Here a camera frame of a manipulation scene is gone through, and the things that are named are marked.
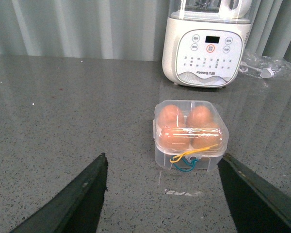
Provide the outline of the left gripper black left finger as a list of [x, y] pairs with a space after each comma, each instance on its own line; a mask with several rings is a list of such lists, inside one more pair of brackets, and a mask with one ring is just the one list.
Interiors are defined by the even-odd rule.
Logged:
[[108, 160], [101, 153], [14, 233], [94, 233], [107, 191]]

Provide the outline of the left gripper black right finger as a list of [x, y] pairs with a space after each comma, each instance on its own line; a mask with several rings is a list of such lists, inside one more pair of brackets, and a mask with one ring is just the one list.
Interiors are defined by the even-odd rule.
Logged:
[[291, 233], [291, 198], [230, 154], [218, 163], [239, 233]]

